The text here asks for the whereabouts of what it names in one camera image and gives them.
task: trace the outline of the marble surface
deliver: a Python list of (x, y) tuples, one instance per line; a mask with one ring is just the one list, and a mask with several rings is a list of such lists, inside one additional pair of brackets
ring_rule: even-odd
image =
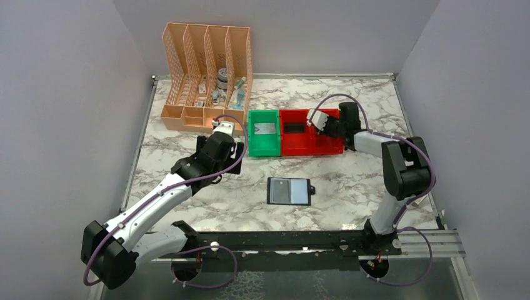
[[(171, 166), (195, 151), (197, 133), (168, 131), (160, 113), (170, 80), (158, 82), (131, 194), (131, 207), (169, 172)], [(251, 109), (313, 108), (325, 96), (354, 96), (367, 112), (371, 127), (406, 135), (406, 124), (390, 79), (255, 79)], [(336, 108), (343, 97), (323, 108)], [(268, 177), (309, 178), (316, 188), (311, 206), (266, 204)], [(361, 229), (384, 194), (381, 160), (369, 154), (255, 158), (243, 160), (241, 175), (223, 176), (175, 207), (154, 227), (159, 230), (184, 220), (198, 231), (292, 231)], [(436, 228), (429, 201), (409, 210), (399, 227)]]

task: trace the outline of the cable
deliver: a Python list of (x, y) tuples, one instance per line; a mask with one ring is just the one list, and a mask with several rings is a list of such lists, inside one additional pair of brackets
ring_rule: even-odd
[(429, 242), (429, 240), (427, 239), (425, 234), (423, 234), (420, 230), (418, 230), (418, 229), (416, 229), (415, 227), (412, 227), (412, 226), (404, 227), (402, 229), (397, 230), (397, 232), (401, 233), (401, 232), (407, 231), (407, 230), (416, 231), (425, 240), (425, 243), (427, 243), (427, 248), (429, 248), (429, 266), (427, 267), (427, 270), (425, 271), (425, 273), (423, 273), (422, 276), (419, 276), (417, 279), (415, 279), (415, 280), (413, 280), (411, 282), (399, 283), (399, 282), (386, 281), (386, 280), (381, 279), (381, 278), (375, 278), (375, 277), (369, 275), (363, 268), (361, 268), (361, 270), (366, 274), (367, 278), (372, 279), (373, 281), (376, 281), (378, 283), (386, 284), (388, 286), (412, 286), (412, 285), (415, 285), (416, 283), (421, 282), (425, 277), (427, 277), (429, 272), (431, 272), (431, 268), (433, 267), (433, 249), (431, 247), (431, 243)]
[(202, 284), (188, 283), (187, 281), (180, 281), (177, 278), (177, 276), (175, 276), (175, 270), (174, 270), (173, 266), (171, 266), (171, 275), (174, 278), (173, 283), (175, 283), (175, 282), (180, 283), (180, 284), (182, 284), (183, 288), (185, 288), (186, 286), (192, 286), (194, 288), (199, 288), (199, 289), (218, 289), (218, 288), (222, 288), (223, 286), (226, 286), (227, 284), (229, 284), (232, 281), (234, 281), (234, 279), (236, 278), (236, 274), (238, 273), (238, 259), (236, 258), (236, 255), (232, 252), (232, 250), (228, 249), (225, 246), (221, 246), (221, 245), (218, 245), (218, 246), (203, 246), (203, 247), (198, 247), (198, 248), (187, 250), (187, 251), (177, 252), (175, 254), (183, 255), (183, 254), (193, 253), (193, 252), (197, 252), (197, 251), (202, 251), (202, 250), (205, 250), (205, 249), (212, 249), (212, 248), (223, 249), (223, 250), (227, 251), (228, 253), (230, 253), (230, 255), (232, 256), (232, 259), (234, 260), (234, 272), (232, 272), (232, 276), (230, 276), (230, 279), (228, 279), (227, 281), (225, 281), (223, 283), (215, 284), (213, 286), (203, 286)]
[(427, 157), (427, 155), (425, 153), (423, 153), (423, 151), (421, 149), (419, 149), (416, 145), (414, 145), (411, 141), (407, 140), (407, 139), (404, 139), (403, 137), (399, 137), (399, 136), (391, 136), (391, 135), (388, 135), (388, 134), (384, 134), (384, 133), (380, 133), (380, 132), (376, 132), (374, 131), (373, 129), (370, 129), (370, 126), (368, 124), (368, 117), (366, 116), (366, 111), (363, 109), (363, 107), (361, 106), (361, 103), (359, 103), (359, 101), (355, 98), (353, 98), (352, 96), (348, 95), (348, 94), (342, 94), (342, 93), (338, 93), (338, 94), (331, 94), (329, 95), (328, 97), (325, 97), (322, 101), (320, 101), (320, 103), (315, 107), (314, 111), (313, 111), (313, 114), (311, 115), (311, 118), (310, 118), (310, 121), (313, 122), (313, 116), (314, 114), (316, 113), (316, 111), (320, 108), (320, 106), (322, 104), (324, 104), (324, 102), (326, 102), (329, 98), (333, 98), (333, 97), (336, 97), (336, 96), (344, 96), (346, 98), (349, 98), (351, 99), (353, 102), (355, 102), (357, 104), (357, 106), (359, 106), (359, 109), (361, 110), (361, 113), (362, 113), (362, 116), (364, 118), (364, 126), (366, 128), (366, 130), (373, 134), (373, 135), (376, 135), (376, 136), (381, 136), (381, 137), (384, 137), (384, 138), (388, 138), (388, 139), (397, 139), (399, 141), (402, 141), (404, 143), (406, 143), (408, 146), (410, 146), (411, 148), (413, 148), (416, 152), (418, 152), (421, 157), (423, 159), (425, 159), (425, 161), (427, 162), (427, 166), (429, 167), (429, 173), (431, 174), (431, 182), (429, 183), (429, 187), (427, 187), (427, 189), (425, 191), (423, 191), (421, 194), (417, 195), (417, 196), (414, 196), (412, 197), (411, 199), (409, 199), (404, 206), (401, 207), (401, 209), (399, 210), (399, 212), (397, 213), (396, 217), (394, 218), (394, 221), (392, 222), (392, 225), (394, 225), (394, 228), (396, 228), (398, 226), (398, 222), (399, 220), (401, 219), (401, 217), (403, 216), (403, 214), (405, 213), (406, 209), (407, 209), (407, 206), (410, 205), (411, 203), (413, 203), (414, 201), (418, 200), (419, 198), (425, 196), (426, 194), (428, 194), (434, 187), (435, 183), (436, 183), (436, 175), (434, 173), (434, 168), (433, 168), (433, 164), (431, 163), (431, 160), (429, 159), (429, 157)]
[[(197, 181), (201, 181), (201, 180), (208, 179), (208, 178), (216, 178), (217, 176), (222, 175), (222, 174), (230, 171), (231, 169), (234, 169), (243, 160), (243, 156), (245, 156), (245, 153), (247, 152), (247, 148), (248, 148), (248, 135), (247, 135), (247, 130), (245, 128), (245, 125), (236, 116), (232, 116), (230, 114), (218, 115), (214, 119), (214, 121), (217, 121), (219, 118), (223, 118), (223, 117), (232, 118), (232, 119), (236, 120), (239, 123), (239, 125), (241, 125), (241, 128), (243, 130), (243, 134), (244, 134), (244, 137), (245, 137), (245, 145), (243, 147), (243, 153), (241, 154), (241, 156), (232, 165), (230, 165), (229, 167), (227, 167), (226, 169), (224, 169), (222, 171), (219, 171), (219, 172), (216, 172), (216, 173), (213, 173), (213, 174), (210, 174), (210, 175), (206, 175), (206, 176), (201, 176), (201, 177), (197, 177), (197, 178), (188, 179), (188, 180), (176, 183), (176, 184), (172, 184), (172, 185), (167, 186), (164, 189), (160, 190), (161, 194), (165, 194), (167, 191), (169, 191), (171, 189), (174, 189), (174, 188), (178, 188), (179, 186), (183, 186), (185, 184), (195, 183)], [(135, 209), (130, 215), (128, 215), (125, 219), (123, 219), (123, 221), (121, 221), (121, 224), (123, 226), (125, 226), (137, 213), (142, 211), (142, 209), (144, 209), (146, 206), (148, 206), (151, 202), (153, 202), (159, 196), (160, 196), (159, 194), (155, 194), (155, 195), (151, 196), (146, 202), (142, 203), (142, 205), (138, 206), (137, 209)], [(94, 263), (94, 260), (96, 260), (96, 256), (98, 255), (98, 253), (101, 250), (101, 248), (103, 248), (103, 245), (105, 245), (105, 243), (111, 238), (111, 236), (113, 236), (118, 230), (119, 230), (118, 226), (116, 226), (113, 230), (111, 230), (101, 240), (101, 242), (97, 245), (97, 247), (95, 248), (94, 252), (90, 256), (90, 259), (86, 263), (86, 268), (85, 268), (84, 273), (83, 273), (83, 283), (84, 283), (84, 285), (93, 286), (93, 285), (101, 282), (101, 279), (95, 280), (93, 282), (89, 282), (88, 281), (88, 274), (90, 272), (90, 268), (92, 267), (92, 264)]]

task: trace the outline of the gray backdrop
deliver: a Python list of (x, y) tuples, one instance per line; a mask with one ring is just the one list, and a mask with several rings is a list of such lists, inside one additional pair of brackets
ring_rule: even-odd
[(110, 0), (0, 7), (1, 299), (84, 299), (84, 227), (116, 215), (150, 77)]
[(441, 0), (398, 77), (481, 299), (528, 299), (530, 2)]
[(399, 72), (439, 0), (114, 0), (153, 74), (168, 22), (250, 26), (256, 73)]

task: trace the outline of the green plastic tray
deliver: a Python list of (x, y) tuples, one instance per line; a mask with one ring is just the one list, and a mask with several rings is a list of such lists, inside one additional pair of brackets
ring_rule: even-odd
[(250, 156), (280, 156), (278, 110), (249, 111), (248, 132)]

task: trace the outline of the beige organizer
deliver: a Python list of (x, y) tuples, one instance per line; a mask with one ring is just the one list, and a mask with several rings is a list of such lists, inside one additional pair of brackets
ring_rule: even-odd
[[(168, 23), (162, 35), (167, 64), (171, 73), (171, 90), (162, 109), (162, 121), (169, 130), (212, 132), (212, 119), (220, 114), (232, 114), (246, 122), (252, 90), (252, 55), (249, 27), (213, 26)], [(217, 73), (228, 71), (226, 101), (214, 105)], [(228, 109), (235, 83), (247, 77), (243, 110)], [(206, 85), (206, 95), (200, 96), (199, 84)], [(194, 107), (195, 100), (204, 107)], [(243, 129), (236, 124), (236, 134)]]

